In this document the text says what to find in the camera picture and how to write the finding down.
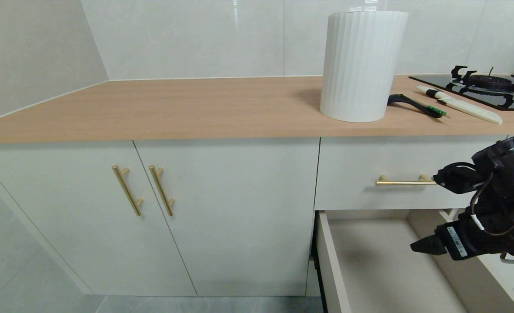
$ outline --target gold handle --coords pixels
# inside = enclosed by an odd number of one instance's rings
[[[174,215],[172,212],[172,206],[175,202],[175,200],[172,198],[170,201],[168,201],[168,198],[166,197],[166,194],[164,190],[162,189],[162,185],[160,183],[160,179],[158,176],[162,174],[164,171],[162,168],[159,168],[158,170],[154,169],[154,166],[149,166],[149,170],[151,171],[151,175],[153,176],[154,184],[156,185],[156,189],[158,190],[158,193],[160,194],[160,197],[162,198],[162,202],[164,202],[164,207],[166,208],[166,212],[168,212],[168,216]]]
[[[437,183],[421,174],[420,180],[388,180],[386,176],[381,175],[375,184],[377,186],[435,186]]]
[[[112,170],[114,171],[114,174],[116,174],[116,178],[118,179],[118,182],[120,182],[120,186],[122,186],[123,192],[126,194],[127,199],[130,201],[131,207],[134,208],[135,215],[141,216],[141,213],[139,212],[139,206],[143,203],[143,198],[140,198],[137,200],[137,202],[134,202],[130,190],[127,188],[126,182],[123,180],[123,176],[128,173],[130,169],[124,168],[120,171],[118,166],[112,166]]]

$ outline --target knife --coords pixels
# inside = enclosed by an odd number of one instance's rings
[[[495,123],[497,125],[502,124],[502,117],[500,117],[497,113],[482,109],[481,107],[477,107],[471,103],[467,103],[466,101],[461,101],[450,97],[446,93],[443,93],[437,89],[432,89],[427,86],[418,86],[417,89],[418,91],[426,94],[428,97],[437,99],[438,102],[443,103],[444,105],[448,105],[448,107],[452,107],[452,109],[457,109],[458,111],[462,111],[472,115],[473,117],[477,117],[478,119],[482,119],[490,123]]]

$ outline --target black stove top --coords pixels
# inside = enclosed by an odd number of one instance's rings
[[[456,66],[450,75],[414,75],[411,79],[464,96],[501,111],[514,111],[514,75],[460,74],[466,66]]]

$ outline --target white vase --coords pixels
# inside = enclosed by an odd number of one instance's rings
[[[333,119],[371,122],[387,107],[408,13],[331,14],[320,110]]]

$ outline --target kitchen counter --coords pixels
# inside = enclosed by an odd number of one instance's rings
[[[514,133],[514,111],[478,104],[504,119],[494,125],[416,93],[420,84],[397,75],[392,93],[440,107],[452,119],[432,119],[406,104],[391,105],[372,123],[331,119],[319,112],[321,77],[108,81],[0,117],[0,143]]]

